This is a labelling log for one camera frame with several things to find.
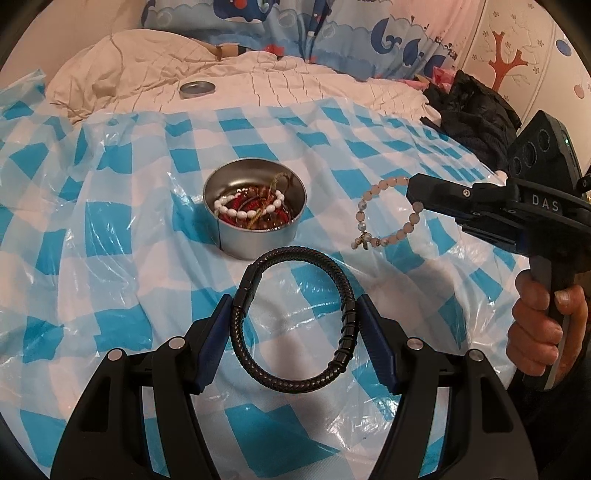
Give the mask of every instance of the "jewelry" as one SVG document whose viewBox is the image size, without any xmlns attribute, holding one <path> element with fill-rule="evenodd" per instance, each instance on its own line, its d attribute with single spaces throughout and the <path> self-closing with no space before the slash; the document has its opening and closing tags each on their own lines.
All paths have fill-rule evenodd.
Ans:
<svg viewBox="0 0 591 480">
<path fill-rule="evenodd" d="M 222 195 L 213 203 L 220 220 L 249 230 L 278 228 L 291 221 L 291 213 L 285 204 L 285 195 L 277 190 L 277 181 L 285 174 L 273 178 L 270 186 L 252 186 L 238 189 L 234 194 Z"/>
<path fill-rule="evenodd" d="M 401 187 L 408 186 L 408 178 L 390 177 L 386 180 L 381 180 L 377 185 L 372 185 L 371 188 L 363 194 L 363 198 L 357 205 L 359 211 L 355 214 L 355 219 L 358 221 L 357 229 L 361 232 L 361 236 L 357 237 L 351 243 L 351 248 L 353 250 L 356 250 L 360 245 L 363 245 L 363 248 L 367 250 L 368 244 L 374 248 L 396 245 L 398 242 L 404 240 L 409 233 L 414 231 L 415 225 L 418 225 L 419 221 L 421 220 L 420 213 L 425 209 L 425 207 L 421 202 L 414 202 L 413 212 L 408 217 L 408 222 L 405 223 L 404 226 L 398 230 L 398 232 L 383 238 L 378 238 L 372 236 L 372 234 L 367 231 L 364 210 L 368 207 L 368 202 L 370 202 L 374 197 L 378 196 L 381 192 L 384 192 L 391 187 L 395 187 L 396 185 L 400 185 Z"/>
</svg>

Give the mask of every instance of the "finger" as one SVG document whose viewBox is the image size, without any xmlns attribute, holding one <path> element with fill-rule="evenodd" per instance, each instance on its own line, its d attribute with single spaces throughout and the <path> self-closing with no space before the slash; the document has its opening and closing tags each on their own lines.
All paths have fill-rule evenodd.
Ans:
<svg viewBox="0 0 591 480">
<path fill-rule="evenodd" d="M 515 288 L 527 306 L 544 312 L 550 305 L 550 294 L 540 283 L 534 281 L 530 270 L 524 270 L 515 279 Z"/>
<path fill-rule="evenodd" d="M 531 377 L 541 377 L 546 372 L 545 365 L 539 364 L 527 358 L 515 345 L 511 342 L 507 344 L 507 357 L 515 366 L 526 375 Z"/>
<path fill-rule="evenodd" d="M 570 315 L 569 331 L 558 366 L 557 379 L 562 380 L 572 369 L 583 347 L 587 329 L 588 306 L 583 289 L 575 285 L 554 294 L 556 306 L 563 315 Z"/>
<path fill-rule="evenodd" d="M 509 342 L 538 364 L 554 365 L 558 360 L 558 347 L 536 342 L 518 323 L 511 325 L 507 335 Z"/>
<path fill-rule="evenodd" d="M 558 322 L 528 307 L 521 299 L 513 307 L 513 318 L 537 342 L 558 345 L 562 339 Z"/>
</svg>

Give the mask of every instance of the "blue checkered cloth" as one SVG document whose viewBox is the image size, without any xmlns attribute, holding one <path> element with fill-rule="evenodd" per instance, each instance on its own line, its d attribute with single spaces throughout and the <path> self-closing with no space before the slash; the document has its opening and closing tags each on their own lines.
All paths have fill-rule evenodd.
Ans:
<svg viewBox="0 0 591 480">
<path fill-rule="evenodd" d="M 434 348 L 481 348 L 503 380 L 521 260 L 431 212 L 407 240 L 356 251 L 356 205 L 370 185 L 423 172 L 470 185 L 494 176 L 458 143 L 344 99 L 290 108 L 162 115 L 98 113 L 82 128 L 55 116 L 40 73 L 0 93 L 0 409 L 48 472 L 78 398 L 105 352 L 154 349 L 208 317 L 247 265 L 221 254 L 203 226 L 202 188 L 242 157 L 280 161 L 306 185 L 294 244 L 329 254 L 356 294 Z M 397 187 L 370 202 L 380 236 L 407 221 Z M 288 378 L 320 372 L 340 336 L 339 296 L 307 264 L 265 273 L 246 320 L 254 358 Z M 166 472 L 154 403 L 144 392 L 154 469 Z M 222 478 L 368 477 L 399 399 L 378 384 L 361 342 L 327 388 L 262 388 L 228 346 L 195 406 Z M 441 390 L 423 472 L 440 454 Z"/>
</svg>

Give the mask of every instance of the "blue gripper pad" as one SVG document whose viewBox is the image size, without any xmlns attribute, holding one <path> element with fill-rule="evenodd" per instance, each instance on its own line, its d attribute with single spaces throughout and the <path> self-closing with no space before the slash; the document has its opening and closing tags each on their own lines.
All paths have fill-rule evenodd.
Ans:
<svg viewBox="0 0 591 480">
<path fill-rule="evenodd" d="M 378 381 L 390 393 L 396 392 L 398 379 L 396 377 L 395 355 L 380 325 L 381 322 L 394 323 L 394 321 L 383 319 L 367 295 L 361 295 L 357 299 L 357 311 L 361 337 Z"/>
<path fill-rule="evenodd" d="M 230 315 L 232 313 L 232 297 L 225 294 L 208 319 L 193 322 L 187 332 L 191 349 L 197 353 L 197 377 L 195 385 L 199 393 L 203 392 L 216 375 L 217 368 L 228 337 L 230 337 Z M 191 334 L 197 334 L 192 340 Z"/>
</svg>

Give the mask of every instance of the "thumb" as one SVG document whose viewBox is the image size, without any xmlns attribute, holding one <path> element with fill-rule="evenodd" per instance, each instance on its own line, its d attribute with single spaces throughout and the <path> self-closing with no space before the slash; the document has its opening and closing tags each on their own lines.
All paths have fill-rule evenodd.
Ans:
<svg viewBox="0 0 591 480">
<path fill-rule="evenodd" d="M 558 366 L 557 379 L 561 381 L 570 372 L 581 353 L 587 328 L 588 308 L 585 294 L 579 285 L 555 292 L 554 298 L 559 312 L 570 315 L 569 331 Z"/>
</svg>

